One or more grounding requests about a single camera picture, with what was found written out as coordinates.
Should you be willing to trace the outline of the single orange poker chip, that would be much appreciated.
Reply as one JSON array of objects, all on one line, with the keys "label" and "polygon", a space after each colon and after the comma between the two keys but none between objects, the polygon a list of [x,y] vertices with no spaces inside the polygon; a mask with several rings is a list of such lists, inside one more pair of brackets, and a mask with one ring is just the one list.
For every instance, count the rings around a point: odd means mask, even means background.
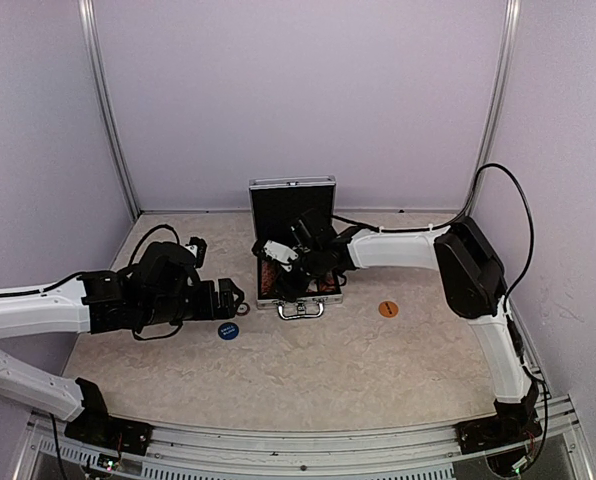
[{"label": "single orange poker chip", "polygon": [[247,302],[242,302],[236,309],[237,316],[246,316],[251,311],[251,307]]}]

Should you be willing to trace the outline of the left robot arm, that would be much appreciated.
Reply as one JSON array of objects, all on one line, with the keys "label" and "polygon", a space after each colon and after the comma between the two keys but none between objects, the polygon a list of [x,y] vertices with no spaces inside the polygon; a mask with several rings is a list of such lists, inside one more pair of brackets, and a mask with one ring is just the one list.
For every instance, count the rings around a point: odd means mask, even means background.
[{"label": "left robot arm", "polygon": [[[229,278],[203,280],[205,243],[152,242],[118,271],[77,272],[52,285],[0,290],[0,340],[45,333],[142,331],[191,321],[230,320],[244,292]],[[118,434],[99,387],[22,362],[0,349],[0,396],[73,422],[99,445]]]}]

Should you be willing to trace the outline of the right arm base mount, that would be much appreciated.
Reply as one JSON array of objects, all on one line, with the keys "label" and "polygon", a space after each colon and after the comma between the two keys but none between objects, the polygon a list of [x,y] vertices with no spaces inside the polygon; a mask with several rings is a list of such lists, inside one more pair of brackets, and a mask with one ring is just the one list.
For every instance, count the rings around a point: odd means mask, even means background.
[{"label": "right arm base mount", "polygon": [[528,393],[519,403],[503,403],[496,400],[496,413],[492,416],[459,422],[455,431],[462,454],[495,449],[529,440],[543,434],[538,421],[536,402],[539,388],[533,382]]}]

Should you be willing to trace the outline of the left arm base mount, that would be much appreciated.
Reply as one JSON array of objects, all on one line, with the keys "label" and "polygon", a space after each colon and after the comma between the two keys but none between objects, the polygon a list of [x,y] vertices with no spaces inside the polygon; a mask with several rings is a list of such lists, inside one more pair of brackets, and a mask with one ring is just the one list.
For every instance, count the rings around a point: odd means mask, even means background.
[{"label": "left arm base mount", "polygon": [[99,387],[77,378],[83,399],[83,411],[69,421],[65,436],[97,447],[145,456],[154,427],[149,423],[112,416]]}]

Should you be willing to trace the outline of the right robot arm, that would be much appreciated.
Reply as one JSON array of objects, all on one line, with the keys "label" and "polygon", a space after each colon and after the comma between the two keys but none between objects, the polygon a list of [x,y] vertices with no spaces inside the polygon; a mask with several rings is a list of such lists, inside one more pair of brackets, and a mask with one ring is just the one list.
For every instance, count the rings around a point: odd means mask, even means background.
[{"label": "right robot arm", "polygon": [[495,409],[489,433],[513,442],[529,424],[538,386],[524,359],[524,344],[508,306],[504,266],[475,221],[461,216],[441,225],[385,229],[349,222],[337,232],[316,210],[289,228],[292,244],[267,240],[263,254],[283,272],[277,288],[295,300],[308,283],[328,273],[403,267],[439,273],[449,309],[467,321],[483,350],[493,380]]}]

